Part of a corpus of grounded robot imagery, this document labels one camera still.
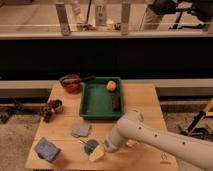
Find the cable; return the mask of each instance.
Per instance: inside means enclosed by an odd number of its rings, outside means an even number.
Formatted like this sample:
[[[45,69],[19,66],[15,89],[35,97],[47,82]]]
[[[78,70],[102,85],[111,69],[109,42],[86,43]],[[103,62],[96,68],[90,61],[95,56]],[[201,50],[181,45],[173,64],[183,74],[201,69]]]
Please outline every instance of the cable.
[[[145,17],[145,15],[146,15],[146,13],[147,13],[147,8],[148,8],[148,7],[146,7],[146,11],[145,11],[144,14],[143,14],[143,17],[142,17],[142,20],[141,20],[141,24],[140,24],[140,27],[139,27],[139,31],[141,30],[141,27],[142,27],[142,25],[143,25],[143,20],[144,20],[144,17]]]

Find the wooden tabletop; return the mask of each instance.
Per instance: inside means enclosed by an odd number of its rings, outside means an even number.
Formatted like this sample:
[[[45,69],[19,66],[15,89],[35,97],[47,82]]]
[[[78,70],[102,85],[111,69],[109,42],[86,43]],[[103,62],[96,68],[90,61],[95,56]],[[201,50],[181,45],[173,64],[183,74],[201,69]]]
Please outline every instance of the wooden tabletop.
[[[124,95],[124,110],[139,109],[144,116],[144,122],[152,127],[166,130],[162,111],[151,84],[130,83],[122,81]],[[85,121],[79,117],[81,101],[80,94],[68,94],[57,82],[49,99],[63,101],[64,111],[55,115],[50,123],[41,120],[35,139],[26,161],[28,169],[64,169],[64,170],[178,170],[175,157],[147,144],[137,144],[134,147],[123,147],[116,153],[106,153],[103,160],[90,162],[84,153],[83,144],[70,135],[74,123],[91,123],[92,131],[89,137],[81,138],[87,141],[96,139],[103,142],[115,121]],[[41,137],[54,143],[62,151],[54,163],[50,164],[38,158],[34,146]]]

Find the orange ball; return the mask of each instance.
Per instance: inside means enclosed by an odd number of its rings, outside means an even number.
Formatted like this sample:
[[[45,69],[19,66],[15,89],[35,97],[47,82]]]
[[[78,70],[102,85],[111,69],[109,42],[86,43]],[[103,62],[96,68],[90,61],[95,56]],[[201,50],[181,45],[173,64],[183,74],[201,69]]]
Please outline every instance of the orange ball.
[[[108,91],[115,91],[116,87],[117,87],[117,84],[115,83],[115,81],[112,81],[112,80],[108,81],[106,86]]]

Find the box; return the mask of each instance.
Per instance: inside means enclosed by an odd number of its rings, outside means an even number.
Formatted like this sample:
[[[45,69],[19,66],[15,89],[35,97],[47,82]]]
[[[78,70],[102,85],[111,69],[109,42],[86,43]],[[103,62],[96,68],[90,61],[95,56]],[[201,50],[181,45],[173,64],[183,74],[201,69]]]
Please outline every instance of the box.
[[[108,81],[116,82],[114,92],[106,89]],[[112,96],[119,95],[119,109],[113,110]],[[81,97],[80,116],[84,119],[111,120],[118,119],[124,114],[123,91],[119,77],[97,77],[95,80],[84,83]]]

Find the small bowl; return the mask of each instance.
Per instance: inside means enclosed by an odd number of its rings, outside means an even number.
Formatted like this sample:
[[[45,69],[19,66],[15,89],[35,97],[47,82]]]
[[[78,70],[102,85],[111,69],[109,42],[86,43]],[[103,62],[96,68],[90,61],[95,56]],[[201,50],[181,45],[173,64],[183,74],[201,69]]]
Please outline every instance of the small bowl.
[[[62,87],[68,92],[68,93],[77,93],[81,89],[80,83],[72,83],[72,81],[78,80],[80,77],[76,74],[69,74],[60,79],[60,83]]]

